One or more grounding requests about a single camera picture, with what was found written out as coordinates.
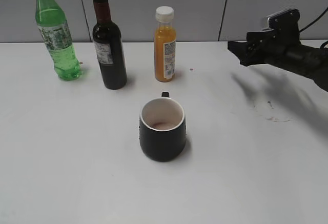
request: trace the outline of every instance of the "wall seam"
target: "wall seam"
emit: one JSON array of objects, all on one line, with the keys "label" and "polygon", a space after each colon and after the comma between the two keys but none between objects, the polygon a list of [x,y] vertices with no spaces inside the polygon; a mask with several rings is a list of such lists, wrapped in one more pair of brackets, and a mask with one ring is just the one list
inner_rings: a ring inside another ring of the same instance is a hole
[{"label": "wall seam", "polygon": [[87,20],[87,14],[86,14],[86,10],[84,9],[84,3],[83,3],[83,0],[81,0],[81,3],[82,3],[82,8],[83,8],[83,13],[84,13],[84,18],[86,20],[86,24],[87,24],[87,30],[88,30],[88,34],[89,34],[89,41],[91,41],[91,35],[90,35],[90,31],[89,31],[89,25],[88,25],[88,20]]},{"label": "wall seam", "polygon": [[223,26],[223,21],[224,21],[224,15],[226,13],[227,2],[228,2],[228,0],[225,0],[225,2],[224,2],[224,8],[223,8],[223,13],[222,13],[221,25],[220,25],[219,36],[218,36],[217,41],[220,41],[221,31],[222,31],[222,26]]}]

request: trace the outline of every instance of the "orange liquid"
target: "orange liquid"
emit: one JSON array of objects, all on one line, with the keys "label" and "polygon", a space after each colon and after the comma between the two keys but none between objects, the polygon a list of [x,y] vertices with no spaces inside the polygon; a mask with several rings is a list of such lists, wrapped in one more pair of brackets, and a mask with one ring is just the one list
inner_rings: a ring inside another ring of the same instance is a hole
[{"label": "orange liquid", "polygon": [[164,52],[163,44],[176,40],[175,29],[171,26],[161,26],[156,29],[154,35],[154,53],[155,53],[155,77],[160,82],[169,82],[172,78],[166,79],[164,76]]}]

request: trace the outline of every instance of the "orange juice bottle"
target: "orange juice bottle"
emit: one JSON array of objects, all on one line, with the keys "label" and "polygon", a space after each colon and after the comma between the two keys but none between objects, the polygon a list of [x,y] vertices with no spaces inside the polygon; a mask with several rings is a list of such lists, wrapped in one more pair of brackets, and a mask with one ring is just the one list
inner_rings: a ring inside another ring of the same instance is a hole
[{"label": "orange juice bottle", "polygon": [[172,27],[174,11],[171,7],[156,9],[158,26],[154,35],[155,77],[169,82],[174,77],[176,32]]}]

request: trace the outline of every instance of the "white bottle cap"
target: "white bottle cap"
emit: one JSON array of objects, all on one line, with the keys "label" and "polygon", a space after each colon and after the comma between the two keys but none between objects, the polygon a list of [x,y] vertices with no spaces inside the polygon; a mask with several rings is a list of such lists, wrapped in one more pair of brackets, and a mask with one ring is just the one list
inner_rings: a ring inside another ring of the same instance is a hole
[{"label": "white bottle cap", "polygon": [[160,23],[169,23],[174,18],[174,10],[169,6],[158,7],[155,17]]}]

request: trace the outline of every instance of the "gray wall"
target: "gray wall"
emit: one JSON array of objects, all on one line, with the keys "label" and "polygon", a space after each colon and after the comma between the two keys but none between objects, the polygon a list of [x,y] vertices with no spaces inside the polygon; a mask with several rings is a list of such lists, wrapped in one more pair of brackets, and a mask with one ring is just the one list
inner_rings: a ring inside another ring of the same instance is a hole
[{"label": "gray wall", "polygon": [[[300,10],[300,28],[313,21],[328,5],[328,0],[228,0],[220,40],[244,40],[248,31],[258,31],[260,18],[287,7]],[[328,13],[301,33],[302,39],[328,38]]]},{"label": "gray wall", "polygon": [[[75,42],[90,42],[95,24],[92,0],[56,0],[66,13]],[[125,42],[150,42],[156,27],[155,9],[175,9],[179,41],[218,39],[226,0],[109,0],[113,20]],[[301,12],[302,28],[327,6],[327,0],[227,0],[220,40],[244,40],[260,30],[260,18],[287,7]],[[34,11],[35,0],[0,0],[0,43],[41,42]],[[302,39],[328,38],[328,14],[301,34]]]},{"label": "gray wall", "polygon": [[[92,0],[83,0],[89,29],[96,23]],[[178,41],[215,41],[225,0],[109,0],[111,15],[124,41],[151,42],[156,28],[155,10],[168,5],[175,10]]]},{"label": "gray wall", "polygon": [[[89,42],[81,0],[56,0],[65,11],[76,42]],[[0,0],[0,42],[41,42],[35,23],[35,0]]]}]

